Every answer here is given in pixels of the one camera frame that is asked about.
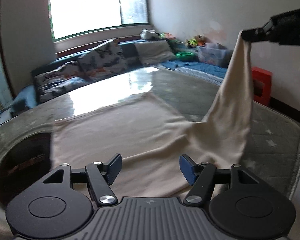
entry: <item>metal screw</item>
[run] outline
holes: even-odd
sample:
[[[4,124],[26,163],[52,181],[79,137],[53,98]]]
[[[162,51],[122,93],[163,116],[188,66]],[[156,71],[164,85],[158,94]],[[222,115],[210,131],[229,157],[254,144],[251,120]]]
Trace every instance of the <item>metal screw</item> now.
[[[100,197],[99,200],[102,203],[110,204],[110,203],[115,201],[115,198],[113,196],[110,196],[110,195],[105,195],[105,196]]]
[[[202,201],[202,198],[199,197],[199,196],[196,196],[196,195],[192,195],[192,196],[187,197],[186,201],[189,202],[189,203],[197,204],[197,203],[200,203]]]

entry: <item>window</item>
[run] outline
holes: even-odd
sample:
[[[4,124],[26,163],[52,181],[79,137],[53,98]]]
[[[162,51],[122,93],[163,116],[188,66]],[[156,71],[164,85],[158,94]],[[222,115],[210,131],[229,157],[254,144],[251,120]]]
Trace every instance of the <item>window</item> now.
[[[148,24],[146,0],[48,0],[55,41],[111,27]]]

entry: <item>gray pillow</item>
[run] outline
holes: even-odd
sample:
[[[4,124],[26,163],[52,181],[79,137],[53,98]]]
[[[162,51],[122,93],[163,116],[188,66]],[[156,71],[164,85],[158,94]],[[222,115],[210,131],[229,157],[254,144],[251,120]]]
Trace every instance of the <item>gray pillow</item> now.
[[[135,46],[143,65],[156,65],[163,61],[177,59],[167,41],[138,42]]]

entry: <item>white wall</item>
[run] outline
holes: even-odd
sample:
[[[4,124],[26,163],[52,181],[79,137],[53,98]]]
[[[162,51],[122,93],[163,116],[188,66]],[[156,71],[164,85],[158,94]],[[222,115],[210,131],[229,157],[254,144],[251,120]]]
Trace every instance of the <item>white wall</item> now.
[[[242,29],[262,26],[300,0],[149,0],[152,24],[180,38],[205,34],[230,49]],[[252,64],[273,72],[272,97],[300,111],[300,48],[254,44]]]
[[[80,12],[74,11],[74,17]],[[48,0],[0,0],[0,30],[5,62],[15,93],[31,83],[31,70],[56,59],[56,52],[114,37],[134,36],[146,26],[81,35],[52,42]]]

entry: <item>beige blanket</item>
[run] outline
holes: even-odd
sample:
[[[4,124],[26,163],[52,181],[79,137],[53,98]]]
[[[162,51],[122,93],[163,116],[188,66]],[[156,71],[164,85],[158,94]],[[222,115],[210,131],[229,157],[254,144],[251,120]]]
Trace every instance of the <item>beige blanket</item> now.
[[[187,190],[179,169],[181,154],[224,169],[238,163],[250,131],[252,98],[250,44],[239,35],[225,79],[202,122],[188,122],[152,93],[145,93],[54,122],[54,166],[67,162],[83,168],[121,153],[122,170],[111,186],[118,199],[181,195]]]

